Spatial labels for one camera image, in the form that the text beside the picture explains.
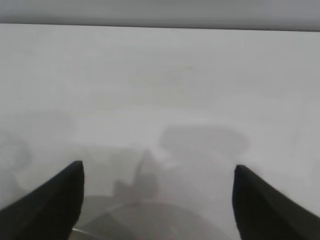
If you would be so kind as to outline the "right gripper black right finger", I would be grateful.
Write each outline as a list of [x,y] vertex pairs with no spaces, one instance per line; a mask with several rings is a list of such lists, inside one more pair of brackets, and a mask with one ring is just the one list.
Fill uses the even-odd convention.
[[232,208],[242,240],[318,240],[320,218],[245,165],[234,169]]

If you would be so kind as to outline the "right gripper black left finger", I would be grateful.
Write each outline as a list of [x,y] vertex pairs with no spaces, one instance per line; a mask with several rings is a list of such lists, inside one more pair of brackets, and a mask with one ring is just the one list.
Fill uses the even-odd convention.
[[67,240],[84,201],[84,166],[74,161],[0,211],[2,240]]

